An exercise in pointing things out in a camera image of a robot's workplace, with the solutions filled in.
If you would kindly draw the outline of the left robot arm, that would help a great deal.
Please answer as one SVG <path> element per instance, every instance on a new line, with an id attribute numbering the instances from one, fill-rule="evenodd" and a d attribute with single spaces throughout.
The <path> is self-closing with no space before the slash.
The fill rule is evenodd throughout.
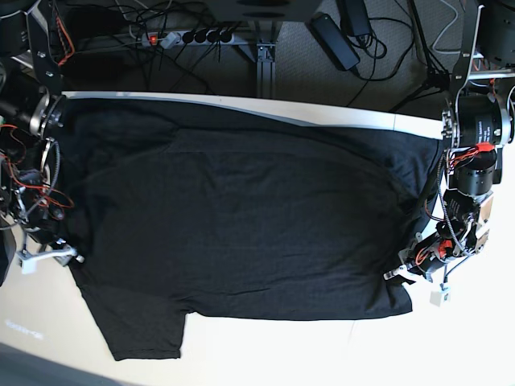
<path id="1" fill-rule="evenodd" d="M 439 199 L 443 216 L 428 237 L 416 234 L 387 281 L 431 281 L 461 265 L 488 240 L 492 186 L 502 180 L 502 150 L 514 139 L 514 3 L 467 1 L 459 58 L 445 82 L 443 152 L 415 206 Z"/>

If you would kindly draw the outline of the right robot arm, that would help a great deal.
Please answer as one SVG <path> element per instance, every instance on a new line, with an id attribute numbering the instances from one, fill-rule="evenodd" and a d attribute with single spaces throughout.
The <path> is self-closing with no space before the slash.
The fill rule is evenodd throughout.
<path id="1" fill-rule="evenodd" d="M 59 235 L 74 203 L 58 189 L 66 96 L 61 68 L 75 55 L 55 1 L 1 3 L 1 235 L 19 227 L 39 244 L 15 252 L 26 272 L 47 259 L 83 262 Z"/>

